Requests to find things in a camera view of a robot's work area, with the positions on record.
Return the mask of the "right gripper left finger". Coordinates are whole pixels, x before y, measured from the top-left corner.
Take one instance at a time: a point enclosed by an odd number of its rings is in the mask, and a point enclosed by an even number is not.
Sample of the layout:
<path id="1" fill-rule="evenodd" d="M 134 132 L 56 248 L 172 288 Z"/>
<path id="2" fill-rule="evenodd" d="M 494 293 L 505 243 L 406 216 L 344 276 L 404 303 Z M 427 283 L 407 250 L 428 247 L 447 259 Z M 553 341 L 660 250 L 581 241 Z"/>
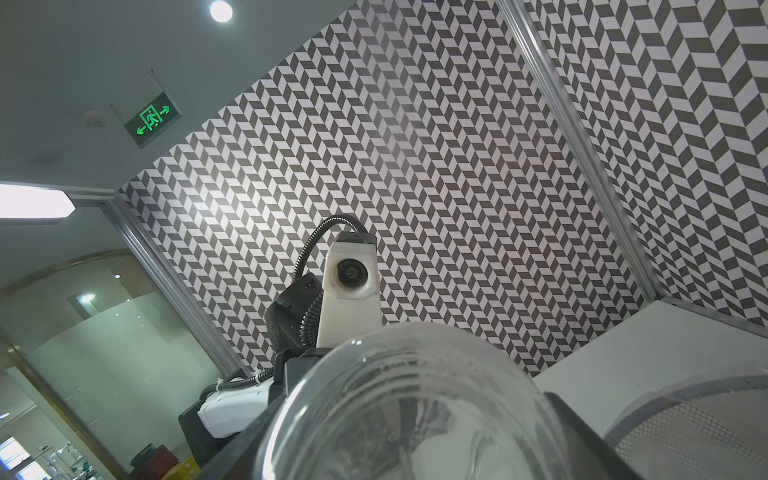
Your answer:
<path id="1" fill-rule="evenodd" d="M 201 469 L 195 479 L 259 479 L 260 476 L 255 473 L 259 447 L 267 438 L 270 425 L 285 400 L 284 394 L 278 395 L 262 414 Z"/>

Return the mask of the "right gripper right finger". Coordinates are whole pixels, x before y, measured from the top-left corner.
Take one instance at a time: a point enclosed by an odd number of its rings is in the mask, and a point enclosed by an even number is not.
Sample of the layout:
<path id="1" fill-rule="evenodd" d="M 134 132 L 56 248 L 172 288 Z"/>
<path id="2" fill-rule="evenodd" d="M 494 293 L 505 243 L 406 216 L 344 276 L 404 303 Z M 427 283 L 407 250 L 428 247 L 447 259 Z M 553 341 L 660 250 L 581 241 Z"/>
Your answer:
<path id="1" fill-rule="evenodd" d="M 545 398 L 562 424 L 573 479 L 641 480 L 619 455 L 557 394 Z"/>

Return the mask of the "grey mesh trash bin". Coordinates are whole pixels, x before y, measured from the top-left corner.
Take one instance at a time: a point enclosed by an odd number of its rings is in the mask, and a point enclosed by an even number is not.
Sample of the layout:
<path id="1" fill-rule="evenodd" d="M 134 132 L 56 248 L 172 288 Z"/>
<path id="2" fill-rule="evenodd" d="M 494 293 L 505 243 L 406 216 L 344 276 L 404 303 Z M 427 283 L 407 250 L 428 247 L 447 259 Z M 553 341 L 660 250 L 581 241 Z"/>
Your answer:
<path id="1" fill-rule="evenodd" d="M 767 371 L 646 395 L 605 441 L 644 479 L 765 479 Z"/>

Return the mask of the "glass jar of mung beans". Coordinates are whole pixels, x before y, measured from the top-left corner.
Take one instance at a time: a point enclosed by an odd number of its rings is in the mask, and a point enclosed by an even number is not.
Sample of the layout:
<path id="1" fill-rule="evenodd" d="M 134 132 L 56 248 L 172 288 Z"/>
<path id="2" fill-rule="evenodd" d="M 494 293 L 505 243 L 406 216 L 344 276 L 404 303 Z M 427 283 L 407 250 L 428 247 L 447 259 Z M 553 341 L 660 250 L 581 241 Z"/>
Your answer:
<path id="1" fill-rule="evenodd" d="M 570 479 L 563 428 L 507 354 L 464 330 L 390 325 L 332 349 L 262 441 L 257 479 Z"/>

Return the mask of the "green exit sign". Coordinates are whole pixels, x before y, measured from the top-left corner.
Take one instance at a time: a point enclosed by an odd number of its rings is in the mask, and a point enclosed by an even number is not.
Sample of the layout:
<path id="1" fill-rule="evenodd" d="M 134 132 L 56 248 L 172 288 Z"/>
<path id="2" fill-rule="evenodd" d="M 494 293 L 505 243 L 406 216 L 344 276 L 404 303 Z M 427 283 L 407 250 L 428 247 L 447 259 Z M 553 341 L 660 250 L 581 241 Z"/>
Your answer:
<path id="1" fill-rule="evenodd" d="M 125 130 L 139 148 L 144 148 L 181 116 L 181 112 L 166 92 L 161 92 L 150 103 L 124 124 Z"/>

